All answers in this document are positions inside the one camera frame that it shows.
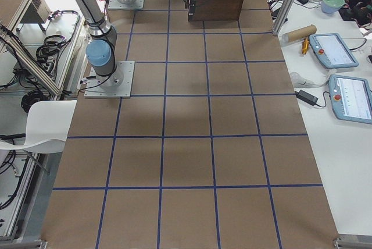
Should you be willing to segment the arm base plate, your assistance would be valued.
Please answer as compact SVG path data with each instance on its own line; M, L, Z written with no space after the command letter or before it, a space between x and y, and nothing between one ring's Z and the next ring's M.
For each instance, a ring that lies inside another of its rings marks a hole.
M143 10L144 0L109 0L109 10Z
M88 80L88 89L84 91L84 96L86 98L130 98L134 68L134 61L117 61L116 71L106 80L104 77L96 76L92 67L90 76L95 78Z

